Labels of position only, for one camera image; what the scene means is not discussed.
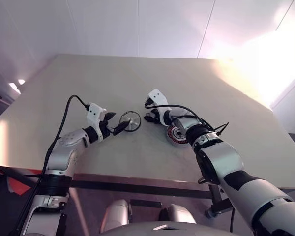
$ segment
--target table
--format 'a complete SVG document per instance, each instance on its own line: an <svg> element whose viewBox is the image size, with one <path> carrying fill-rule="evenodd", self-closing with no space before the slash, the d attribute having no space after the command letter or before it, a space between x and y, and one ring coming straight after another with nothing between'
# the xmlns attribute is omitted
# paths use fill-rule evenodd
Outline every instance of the table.
<svg viewBox="0 0 295 236"><path fill-rule="evenodd" d="M143 117L154 88L213 127L229 121L221 137L237 149L247 172L295 188L295 144L232 64L212 59L58 56L0 116L0 166L42 168L70 95L116 112L114 126L125 111ZM62 134L83 127L86 111L73 101ZM168 143L165 130L143 120L134 133L93 144L76 172L196 182L201 172L195 154Z"/></svg>

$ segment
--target beige tabletop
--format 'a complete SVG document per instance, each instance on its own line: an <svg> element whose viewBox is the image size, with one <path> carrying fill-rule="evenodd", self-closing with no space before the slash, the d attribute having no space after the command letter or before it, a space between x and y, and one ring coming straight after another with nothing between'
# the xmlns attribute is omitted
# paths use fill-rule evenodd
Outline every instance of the beige tabletop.
<svg viewBox="0 0 295 236"><path fill-rule="evenodd" d="M142 118L148 93L158 88L169 103L194 110L217 127L242 156L246 170L278 187L295 188L295 144L231 63L211 59L149 59L61 55L0 116L0 166L41 169L72 94L117 115ZM87 127L84 107L71 102L62 134ZM196 182L201 177L190 147L172 146L166 127L144 120L86 150L77 173Z"/></svg>

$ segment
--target black metal frame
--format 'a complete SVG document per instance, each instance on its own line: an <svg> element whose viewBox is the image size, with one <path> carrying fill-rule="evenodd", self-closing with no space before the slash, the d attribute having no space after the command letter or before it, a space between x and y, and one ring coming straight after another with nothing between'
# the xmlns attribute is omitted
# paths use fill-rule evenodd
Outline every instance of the black metal frame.
<svg viewBox="0 0 295 236"><path fill-rule="evenodd" d="M28 177L15 171L13 168L1 167L0 171L10 176L17 181L33 187L35 182ZM197 199L212 199L211 210L214 214L221 214L226 211L232 210L233 206L228 199L222 200L220 189L217 185L209 185L209 191L193 190L193 189L181 189L181 188L168 188L158 187L151 185L138 185L128 183L111 183L101 181L85 181L85 180L73 180L71 182L73 188L84 189L97 189L117 192L129 192L129 193L143 193L154 194L164 196L177 196Z"/></svg>

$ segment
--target floor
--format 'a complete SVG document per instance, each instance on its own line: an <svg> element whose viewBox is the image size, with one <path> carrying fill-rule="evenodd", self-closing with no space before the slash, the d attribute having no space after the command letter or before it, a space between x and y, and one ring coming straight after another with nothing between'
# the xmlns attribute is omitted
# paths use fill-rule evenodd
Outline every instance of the floor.
<svg viewBox="0 0 295 236"><path fill-rule="evenodd" d="M96 177L99 181L125 182L125 178L119 177ZM194 183L179 183L171 181L155 181L127 178L126 183L151 184L156 186L191 188L197 187L199 190L208 190L206 184L195 185ZM133 194L115 191L89 190L89 189L70 189L71 198L65 212L68 214L66 236L95 236L98 235L99 227L105 213L106 207L118 199L140 199L159 201L163 207L170 204L178 204L187 208L199 224L229 231L231 213L226 212L215 219L207 219L204 211L210 207L211 200L194 199L175 196L159 196L148 194ZM295 200L295 191L289 193ZM29 192L22 196L9 193L6 181L0 183L0 236L6 236L12 229L18 217L23 203L28 197ZM143 206L133 207L133 222L155 221L158 219L160 209ZM241 236L252 236L252 232L243 221L242 217L236 213L234 220L234 233Z"/></svg>

